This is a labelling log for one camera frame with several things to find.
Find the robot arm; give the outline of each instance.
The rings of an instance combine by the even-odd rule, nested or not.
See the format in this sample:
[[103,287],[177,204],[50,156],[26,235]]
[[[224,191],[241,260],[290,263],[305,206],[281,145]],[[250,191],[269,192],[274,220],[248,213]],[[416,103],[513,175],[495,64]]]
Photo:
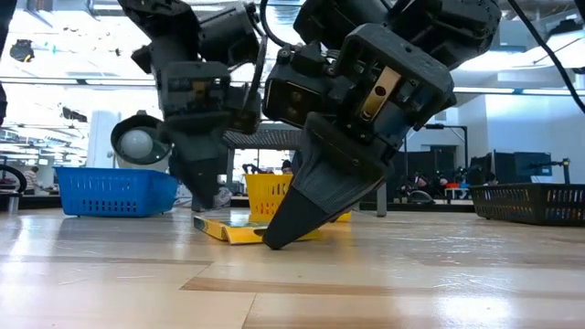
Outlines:
[[273,249],[386,181],[408,130],[456,102],[450,69],[487,51],[501,15],[495,0],[306,0],[294,23],[306,46],[293,46],[270,31],[262,0],[264,32],[282,49],[261,102],[261,60],[251,90],[229,85],[230,67],[265,55],[253,5],[199,17],[179,0],[119,2],[152,40],[133,58],[155,76],[169,163],[197,199],[209,204],[217,193],[223,133],[252,133],[260,106],[303,128],[303,163],[264,236]]

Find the yellow plastic basket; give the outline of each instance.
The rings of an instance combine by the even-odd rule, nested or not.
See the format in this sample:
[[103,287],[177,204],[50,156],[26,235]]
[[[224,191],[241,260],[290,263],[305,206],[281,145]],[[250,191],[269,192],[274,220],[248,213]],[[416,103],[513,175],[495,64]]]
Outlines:
[[[289,189],[292,175],[256,174],[245,175],[250,200],[250,220],[271,221]],[[339,217],[338,222],[347,222],[351,213]]]

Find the blue plastic basket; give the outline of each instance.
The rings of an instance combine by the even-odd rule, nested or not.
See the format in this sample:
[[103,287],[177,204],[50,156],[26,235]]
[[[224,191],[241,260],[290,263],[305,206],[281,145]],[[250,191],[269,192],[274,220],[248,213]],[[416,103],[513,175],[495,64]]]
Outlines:
[[145,169],[56,167],[66,215],[143,218],[173,208],[178,183]]

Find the person's leg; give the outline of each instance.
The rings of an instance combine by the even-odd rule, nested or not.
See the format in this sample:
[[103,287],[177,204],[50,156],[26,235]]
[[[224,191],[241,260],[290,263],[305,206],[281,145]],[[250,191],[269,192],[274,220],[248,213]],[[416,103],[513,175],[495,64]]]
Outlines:
[[[8,37],[8,27],[15,10],[16,0],[0,0],[0,57],[2,57],[4,51],[6,38]],[[0,125],[2,125],[6,117],[7,105],[6,93],[2,87],[2,82],[0,82]]]

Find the black plastic basket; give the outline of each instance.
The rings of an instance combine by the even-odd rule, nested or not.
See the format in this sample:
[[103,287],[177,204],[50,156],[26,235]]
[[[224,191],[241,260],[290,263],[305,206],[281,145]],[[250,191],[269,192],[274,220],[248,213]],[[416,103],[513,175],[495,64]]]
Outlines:
[[483,218],[550,226],[585,224],[585,185],[472,186],[470,192],[475,212]]

